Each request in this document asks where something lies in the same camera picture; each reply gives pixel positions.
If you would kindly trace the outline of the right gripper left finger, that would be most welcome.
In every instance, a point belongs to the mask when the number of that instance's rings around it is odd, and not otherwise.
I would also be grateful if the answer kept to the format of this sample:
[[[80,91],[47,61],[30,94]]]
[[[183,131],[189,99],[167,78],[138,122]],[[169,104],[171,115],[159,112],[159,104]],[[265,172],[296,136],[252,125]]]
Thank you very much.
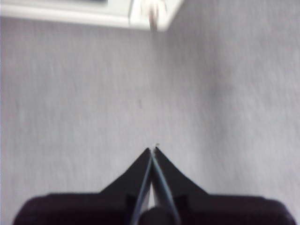
[[[142,204],[151,165],[146,149],[101,192],[55,193],[29,199],[15,225],[128,225]]]

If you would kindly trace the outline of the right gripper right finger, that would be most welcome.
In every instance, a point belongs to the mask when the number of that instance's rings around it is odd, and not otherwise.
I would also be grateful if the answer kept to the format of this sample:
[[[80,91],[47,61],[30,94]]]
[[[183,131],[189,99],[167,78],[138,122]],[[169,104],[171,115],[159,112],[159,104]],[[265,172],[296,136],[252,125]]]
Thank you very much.
[[[159,148],[154,150],[154,166],[182,225],[293,224],[293,216],[279,201],[206,192],[186,177]]]

